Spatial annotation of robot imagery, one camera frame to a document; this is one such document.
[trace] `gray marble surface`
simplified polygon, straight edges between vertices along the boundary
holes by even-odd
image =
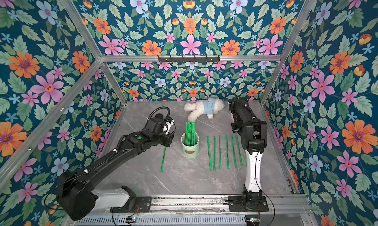
[[[170,108],[170,115],[175,120],[176,134],[171,147],[167,148],[163,173],[160,173],[164,147],[151,147],[139,156],[129,160],[116,171],[106,177],[98,189],[114,189],[121,186],[130,187],[137,195],[158,194],[240,194],[246,178],[245,155],[242,152],[243,167],[240,166],[239,153],[234,139],[237,168],[234,167],[230,135],[231,113],[228,105],[214,119],[209,120],[201,115],[196,121],[196,133],[200,136],[200,154],[194,158],[186,158],[180,142],[185,132],[189,112],[184,110],[185,102],[129,102],[127,111],[116,131],[116,145],[123,134],[139,131],[144,127],[148,115],[159,106]],[[255,115],[263,119],[258,102],[250,102]],[[219,169],[219,135],[221,136],[222,169]],[[229,142],[229,166],[226,163],[225,135]],[[211,159],[213,161],[213,137],[217,138],[216,171],[209,170],[209,157],[206,136],[210,137]],[[272,140],[268,137],[268,145],[262,157],[261,184],[265,193],[290,193],[291,188],[282,172]]]

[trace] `green plastic straw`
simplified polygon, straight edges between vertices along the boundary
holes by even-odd
[[[207,136],[206,138],[207,138],[207,140],[208,140],[208,154],[209,154],[210,171],[212,171],[212,166],[211,166],[211,155],[210,155],[210,141],[209,141],[209,137],[208,137],[208,136]]]
[[[163,160],[161,161],[161,167],[160,167],[160,172],[163,173],[163,165],[164,165],[164,158],[165,158],[165,150],[167,147],[164,147],[164,152],[163,152]]]
[[[215,168],[215,145],[216,145],[216,139],[214,137],[214,167],[213,167],[214,171],[216,171],[216,168]]]
[[[231,135],[231,143],[232,143],[232,145],[233,145],[234,166],[235,166],[235,168],[237,168],[237,165],[236,165],[236,158],[235,158],[235,149],[234,149],[234,138],[233,138],[232,135]]]
[[[240,154],[239,138],[237,137],[237,134],[235,134],[235,138],[236,138],[236,143],[237,143],[237,149],[239,150],[240,166],[243,166],[242,155]]]
[[[222,158],[221,158],[221,149],[220,149],[220,136],[219,136],[219,169],[222,169]]]
[[[230,169],[230,165],[228,162],[228,140],[227,140],[227,135],[226,135],[226,153],[227,153],[227,169]]]

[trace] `bundle of green straws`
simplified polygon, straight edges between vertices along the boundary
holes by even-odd
[[[186,146],[195,145],[195,122],[186,123],[185,145]]]

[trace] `light green container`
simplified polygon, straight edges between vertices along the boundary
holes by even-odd
[[[181,144],[183,145],[184,155],[188,158],[195,158],[200,153],[200,138],[198,134],[195,132],[195,145],[194,146],[186,146],[184,145],[185,142],[185,133],[181,136]]]

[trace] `stuffed animal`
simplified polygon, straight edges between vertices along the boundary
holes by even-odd
[[[184,106],[185,111],[191,111],[188,116],[189,122],[195,122],[201,114],[206,114],[208,119],[214,117],[224,108],[224,102],[220,99],[209,98],[208,100],[197,101],[196,103],[187,103]]]

